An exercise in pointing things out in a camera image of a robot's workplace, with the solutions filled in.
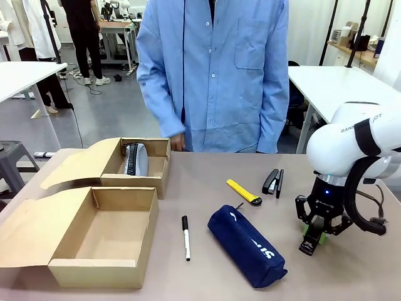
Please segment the person's right hand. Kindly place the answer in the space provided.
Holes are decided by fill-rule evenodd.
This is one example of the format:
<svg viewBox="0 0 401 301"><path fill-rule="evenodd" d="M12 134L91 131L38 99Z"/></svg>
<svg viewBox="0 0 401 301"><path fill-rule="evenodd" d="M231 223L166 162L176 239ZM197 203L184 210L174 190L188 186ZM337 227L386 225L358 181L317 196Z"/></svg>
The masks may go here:
<svg viewBox="0 0 401 301"><path fill-rule="evenodd" d="M170 146L173 151L185 151L185 137L184 133L174 135L170 138Z"/></svg>

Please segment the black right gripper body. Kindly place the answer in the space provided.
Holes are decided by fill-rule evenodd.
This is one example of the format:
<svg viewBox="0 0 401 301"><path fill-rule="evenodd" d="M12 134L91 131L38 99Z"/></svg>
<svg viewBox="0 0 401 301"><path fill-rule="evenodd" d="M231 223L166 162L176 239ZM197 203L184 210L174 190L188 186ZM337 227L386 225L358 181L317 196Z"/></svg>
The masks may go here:
<svg viewBox="0 0 401 301"><path fill-rule="evenodd" d="M322 218L341 216L344 212L343 192L343 186L329 184L317 177L308 196L311 214Z"/></svg>

